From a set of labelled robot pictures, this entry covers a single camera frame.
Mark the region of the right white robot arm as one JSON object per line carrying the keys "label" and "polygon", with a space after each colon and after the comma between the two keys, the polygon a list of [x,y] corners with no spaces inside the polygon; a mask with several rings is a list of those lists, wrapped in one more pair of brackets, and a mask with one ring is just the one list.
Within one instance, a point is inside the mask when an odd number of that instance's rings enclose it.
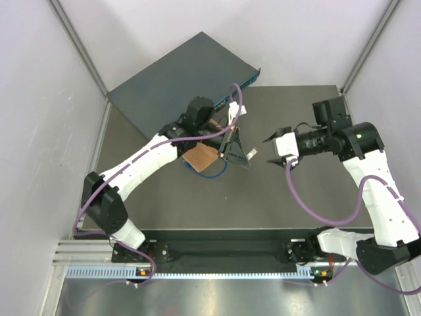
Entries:
{"label": "right white robot arm", "polygon": [[[324,223],[308,237],[308,255],[317,261],[330,253],[354,259],[371,275],[419,257],[420,225],[397,189],[377,128],[369,122],[354,124],[344,97],[313,103],[312,108],[316,125],[310,132],[288,126],[267,138],[278,156],[271,162],[285,169],[297,203]],[[302,158],[326,152],[339,159],[358,188],[355,210],[341,221],[317,215],[291,186],[291,171]]]}

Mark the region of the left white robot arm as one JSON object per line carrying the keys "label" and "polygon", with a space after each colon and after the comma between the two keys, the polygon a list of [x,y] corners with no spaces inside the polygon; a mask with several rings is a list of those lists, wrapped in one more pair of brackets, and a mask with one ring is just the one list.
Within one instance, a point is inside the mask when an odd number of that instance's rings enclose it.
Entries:
{"label": "left white robot arm", "polygon": [[165,125],[138,152],[102,174],[89,173],[84,179],[81,210],[107,235],[126,245],[135,261],[149,253],[145,235],[129,219],[124,202],[154,172],[179,159],[197,144],[217,150],[219,158],[250,168],[239,127],[219,129],[211,123],[214,104],[206,97],[192,99],[178,120]]}

